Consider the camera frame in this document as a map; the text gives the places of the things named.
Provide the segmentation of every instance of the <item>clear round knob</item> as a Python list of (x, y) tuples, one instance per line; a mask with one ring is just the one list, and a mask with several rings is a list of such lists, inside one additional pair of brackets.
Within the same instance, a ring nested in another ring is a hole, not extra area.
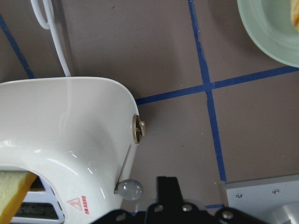
[(115, 193), (121, 195), (126, 200), (134, 201), (141, 198), (143, 186), (137, 180), (124, 180), (118, 183)]

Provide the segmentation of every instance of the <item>screw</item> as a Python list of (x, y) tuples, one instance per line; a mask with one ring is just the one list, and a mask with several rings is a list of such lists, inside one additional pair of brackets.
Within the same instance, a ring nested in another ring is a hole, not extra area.
[(279, 190), (278, 190), (278, 189), (275, 189), (275, 190), (272, 191), (272, 193), (276, 195), (276, 194), (279, 193)]
[(126, 217), (127, 217), (127, 214), (126, 214), (126, 213), (122, 213), (122, 214), (120, 214), (120, 215), (118, 215), (118, 216), (116, 217), (116, 221), (117, 221), (117, 222), (121, 222), (121, 221), (125, 220)]
[(157, 205), (157, 206), (154, 208), (154, 211), (155, 211), (155, 212), (161, 212), (161, 211), (163, 211), (163, 209), (164, 209), (163, 206), (159, 204), (159, 205)]
[(183, 211), (191, 211), (192, 210), (192, 205), (190, 204), (184, 204), (182, 206)]
[(231, 211), (224, 211), (222, 213), (222, 217), (225, 219), (232, 219), (234, 217), (234, 214)]

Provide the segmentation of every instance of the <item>bread slice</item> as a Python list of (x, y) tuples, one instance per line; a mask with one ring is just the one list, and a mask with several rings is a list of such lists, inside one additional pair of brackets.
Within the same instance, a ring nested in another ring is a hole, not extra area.
[(28, 171), (0, 171), (0, 224), (9, 224), (36, 175)]
[(299, 0), (291, 0), (291, 22), (297, 32), (299, 32)]

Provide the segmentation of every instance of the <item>red warning symbol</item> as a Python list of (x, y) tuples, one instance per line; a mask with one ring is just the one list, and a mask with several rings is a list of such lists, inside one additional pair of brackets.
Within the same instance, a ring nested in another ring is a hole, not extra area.
[(75, 198), (75, 199), (67, 201), (67, 203), (74, 206), (76, 209), (79, 209), (80, 211), (82, 211), (81, 202), (80, 202), (80, 199), (78, 197)]

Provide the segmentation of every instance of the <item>plate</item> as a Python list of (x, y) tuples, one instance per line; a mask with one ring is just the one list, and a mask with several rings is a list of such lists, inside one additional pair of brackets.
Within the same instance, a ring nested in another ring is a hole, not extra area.
[(290, 0), (238, 0), (252, 41), (271, 58), (299, 67), (299, 33), (291, 23)]

